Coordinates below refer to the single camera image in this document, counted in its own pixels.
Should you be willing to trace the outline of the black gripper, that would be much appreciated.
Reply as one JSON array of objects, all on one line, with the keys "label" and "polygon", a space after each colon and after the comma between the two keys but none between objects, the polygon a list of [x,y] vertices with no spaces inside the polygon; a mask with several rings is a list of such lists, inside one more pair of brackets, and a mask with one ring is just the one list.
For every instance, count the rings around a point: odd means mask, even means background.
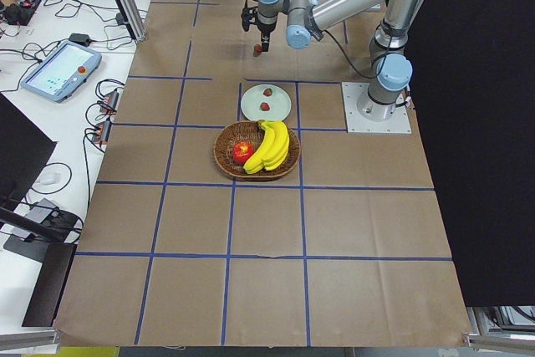
[{"label": "black gripper", "polygon": [[261,32],[261,47],[262,52],[265,53],[269,50],[270,45],[270,35],[276,28],[276,23],[263,23],[261,21],[257,22],[257,27]]}]

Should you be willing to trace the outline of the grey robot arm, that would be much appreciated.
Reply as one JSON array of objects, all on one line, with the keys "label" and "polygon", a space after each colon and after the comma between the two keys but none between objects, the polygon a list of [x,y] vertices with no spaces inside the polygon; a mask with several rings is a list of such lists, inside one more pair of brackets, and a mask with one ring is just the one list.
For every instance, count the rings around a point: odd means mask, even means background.
[{"label": "grey robot arm", "polygon": [[413,72],[404,56],[408,31],[424,0],[257,0],[257,6],[242,10],[242,26],[258,27],[261,42],[256,54],[269,49],[271,32],[278,15],[287,17],[286,40],[294,49],[306,48],[311,40],[321,40],[329,28],[376,4],[385,2],[387,11],[370,40],[369,87],[357,100],[359,113],[368,120],[385,121],[398,108],[398,96],[407,87]]}]

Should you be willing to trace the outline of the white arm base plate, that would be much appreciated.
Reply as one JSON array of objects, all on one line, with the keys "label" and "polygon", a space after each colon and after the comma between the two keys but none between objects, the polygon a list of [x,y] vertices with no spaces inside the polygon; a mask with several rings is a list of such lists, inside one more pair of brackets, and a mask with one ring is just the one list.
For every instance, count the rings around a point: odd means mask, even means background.
[{"label": "white arm base plate", "polygon": [[350,134],[409,135],[409,116],[400,94],[392,105],[376,104],[370,97],[369,84],[343,82],[342,98],[347,131]]}]

